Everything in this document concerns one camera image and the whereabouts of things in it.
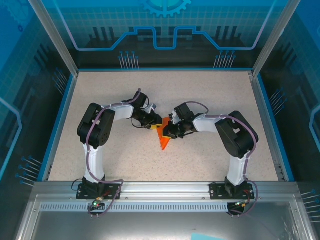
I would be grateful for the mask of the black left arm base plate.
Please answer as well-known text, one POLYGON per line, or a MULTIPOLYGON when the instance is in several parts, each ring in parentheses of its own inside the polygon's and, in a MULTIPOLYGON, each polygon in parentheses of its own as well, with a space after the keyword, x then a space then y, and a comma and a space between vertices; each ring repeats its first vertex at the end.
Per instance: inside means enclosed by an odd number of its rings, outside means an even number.
POLYGON ((120 184, 79 184, 76 192, 77 200, 95 200, 98 197, 103 197, 104 200, 112 200, 114 197, 118 200, 120 194, 117 193, 120 184))

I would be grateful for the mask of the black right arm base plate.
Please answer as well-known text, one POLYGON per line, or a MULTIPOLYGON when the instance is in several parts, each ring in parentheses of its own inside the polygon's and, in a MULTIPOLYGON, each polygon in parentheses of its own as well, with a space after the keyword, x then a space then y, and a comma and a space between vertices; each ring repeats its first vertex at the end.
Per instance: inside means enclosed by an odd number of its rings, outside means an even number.
POLYGON ((253 185, 243 182, 238 186, 232 184, 213 182, 209 185, 209 195, 211 200, 254 200, 255 193, 253 185))

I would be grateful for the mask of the blue table edge strip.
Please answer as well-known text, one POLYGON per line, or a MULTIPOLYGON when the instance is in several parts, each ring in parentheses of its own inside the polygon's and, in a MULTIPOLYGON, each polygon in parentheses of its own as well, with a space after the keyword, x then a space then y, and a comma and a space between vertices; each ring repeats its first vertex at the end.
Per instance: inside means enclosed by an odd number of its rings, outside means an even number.
POLYGON ((213 67, 187 67, 187 68, 80 68, 84 72, 251 72, 252 68, 213 68, 213 67))

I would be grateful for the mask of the aluminium mounting rail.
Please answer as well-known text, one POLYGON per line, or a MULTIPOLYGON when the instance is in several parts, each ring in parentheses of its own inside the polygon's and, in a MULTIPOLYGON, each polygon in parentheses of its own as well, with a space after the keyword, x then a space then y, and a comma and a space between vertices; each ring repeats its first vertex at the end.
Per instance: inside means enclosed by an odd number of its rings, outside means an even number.
MULTIPOLYGON (((209 182, 126 182, 120 201, 128 202, 191 202, 209 201, 209 182)), ((297 183, 258 181, 255 198, 262 202, 288 202, 298 200, 301 194, 297 183)), ((30 199, 35 201, 73 201, 76 192, 69 181, 37 182, 30 199)))

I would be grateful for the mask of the light blue paper sheet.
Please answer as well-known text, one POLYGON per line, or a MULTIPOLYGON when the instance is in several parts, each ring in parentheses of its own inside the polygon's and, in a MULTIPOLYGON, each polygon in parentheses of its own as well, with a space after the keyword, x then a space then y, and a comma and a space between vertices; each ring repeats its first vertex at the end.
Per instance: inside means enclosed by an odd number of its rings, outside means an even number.
POLYGON ((213 237, 213 236, 204 235, 204 234, 193 233, 191 235, 190 240, 222 240, 222 239, 213 237))

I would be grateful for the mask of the blue printed side panel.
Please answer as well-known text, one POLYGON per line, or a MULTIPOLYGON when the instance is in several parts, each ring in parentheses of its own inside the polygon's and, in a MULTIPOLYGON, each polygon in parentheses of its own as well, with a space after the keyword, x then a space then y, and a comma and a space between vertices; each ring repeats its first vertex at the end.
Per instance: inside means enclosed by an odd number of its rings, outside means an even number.
POLYGON ((72 75, 29 0, 0 0, 0 240, 14 240, 72 75))
POLYGON ((286 180, 320 240, 320 0, 301 0, 259 73, 286 180))

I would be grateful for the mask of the aluminium frame post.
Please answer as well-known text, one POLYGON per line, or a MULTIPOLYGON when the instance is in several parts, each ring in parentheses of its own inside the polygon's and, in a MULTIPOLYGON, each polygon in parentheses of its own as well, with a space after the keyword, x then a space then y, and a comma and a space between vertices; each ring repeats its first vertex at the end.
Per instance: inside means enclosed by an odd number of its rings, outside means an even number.
POLYGON ((280 17, 278 18, 278 20, 274 26, 269 38, 267 39, 264 47, 262 48, 261 53, 259 54, 254 66, 252 68, 252 77, 253 78, 256 78, 258 76, 258 74, 262 70, 263 66, 267 62, 270 54, 272 53, 278 40, 282 36, 285 28, 287 27, 290 19, 292 18, 293 14, 295 13, 300 2, 301 2, 301 0, 288 0, 280 17))
POLYGON ((44 6, 43 2, 41 0, 28 0, 28 2, 31 5, 31 7, 33 8, 35 14, 37 15, 38 19, 40 20, 42 26, 44 27, 45 31, 47 32, 52 43, 56 47, 62 60, 66 64, 68 70, 75 78, 77 78, 79 75, 79 70, 76 66, 76 63, 74 62, 67 46, 65 45, 58 29, 56 28, 51 16, 49 15, 47 9, 44 6))

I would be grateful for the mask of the blue printed back panel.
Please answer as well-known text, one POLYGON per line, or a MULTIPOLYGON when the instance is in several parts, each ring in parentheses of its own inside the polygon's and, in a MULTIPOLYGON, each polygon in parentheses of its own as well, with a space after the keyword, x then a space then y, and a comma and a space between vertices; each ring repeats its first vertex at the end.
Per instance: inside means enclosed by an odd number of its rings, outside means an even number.
POLYGON ((79 69, 252 68, 288 0, 42 0, 79 69))

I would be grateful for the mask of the orange paper sheet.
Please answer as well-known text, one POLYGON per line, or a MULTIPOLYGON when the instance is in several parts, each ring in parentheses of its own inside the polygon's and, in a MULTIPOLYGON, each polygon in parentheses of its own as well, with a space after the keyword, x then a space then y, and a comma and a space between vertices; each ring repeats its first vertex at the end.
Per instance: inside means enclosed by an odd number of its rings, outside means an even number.
POLYGON ((158 137, 159 137, 159 141, 160 141, 160 146, 161 146, 161 149, 164 151, 168 145, 168 143, 170 142, 170 139, 165 139, 165 138, 162 138, 162 135, 164 135, 164 129, 165 127, 169 124, 170 122, 170 118, 169 117, 165 117, 162 119, 162 128, 159 128, 157 129, 157 134, 158 134, 158 137))

